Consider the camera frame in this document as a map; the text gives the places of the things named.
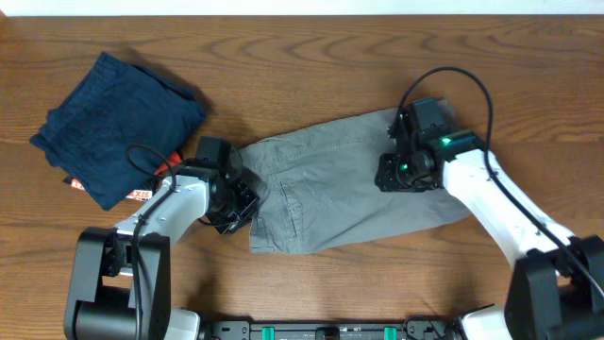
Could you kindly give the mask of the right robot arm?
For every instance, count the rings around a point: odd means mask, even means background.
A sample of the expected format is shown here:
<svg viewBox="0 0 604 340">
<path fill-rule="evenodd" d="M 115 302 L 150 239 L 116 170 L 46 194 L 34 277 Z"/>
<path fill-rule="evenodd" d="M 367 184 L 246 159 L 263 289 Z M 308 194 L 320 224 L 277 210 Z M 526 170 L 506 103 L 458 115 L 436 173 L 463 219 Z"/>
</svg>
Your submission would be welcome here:
<svg viewBox="0 0 604 340">
<path fill-rule="evenodd" d="M 398 142 L 396 151 L 379 157 L 376 186 L 383 192 L 444 189 L 476 217 L 512 268 L 505 305 L 458 317 L 448 338 L 602 338 L 602 239 L 580 239 L 551 219 L 470 131 Z"/>
</svg>

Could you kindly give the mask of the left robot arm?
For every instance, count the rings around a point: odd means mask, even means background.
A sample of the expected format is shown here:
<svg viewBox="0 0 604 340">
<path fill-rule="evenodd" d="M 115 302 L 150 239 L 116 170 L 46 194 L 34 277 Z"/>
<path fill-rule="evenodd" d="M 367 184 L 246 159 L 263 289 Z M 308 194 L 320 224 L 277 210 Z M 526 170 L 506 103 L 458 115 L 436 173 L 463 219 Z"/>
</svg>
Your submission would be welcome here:
<svg viewBox="0 0 604 340">
<path fill-rule="evenodd" d="M 202 316 L 171 304 L 171 251 L 203 220 L 232 233 L 259 198 L 222 165 L 187 160 L 158 192 L 110 229 L 87 228 L 76 243 L 64 316 L 69 339 L 208 339 Z"/>
</svg>

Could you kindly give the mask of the grey shorts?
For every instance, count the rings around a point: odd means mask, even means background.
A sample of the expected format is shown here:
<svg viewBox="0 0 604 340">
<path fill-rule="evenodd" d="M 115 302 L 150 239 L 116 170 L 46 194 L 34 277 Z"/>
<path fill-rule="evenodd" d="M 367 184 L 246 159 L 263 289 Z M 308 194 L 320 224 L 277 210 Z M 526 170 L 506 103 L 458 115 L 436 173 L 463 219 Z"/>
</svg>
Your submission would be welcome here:
<svg viewBox="0 0 604 340">
<path fill-rule="evenodd" d="M 394 149 L 378 110 L 260 140 L 242 149 L 243 178 L 259 197 L 253 253 L 310 254 L 427 230 L 468 217 L 445 190 L 384 193 L 378 158 Z"/>
</svg>

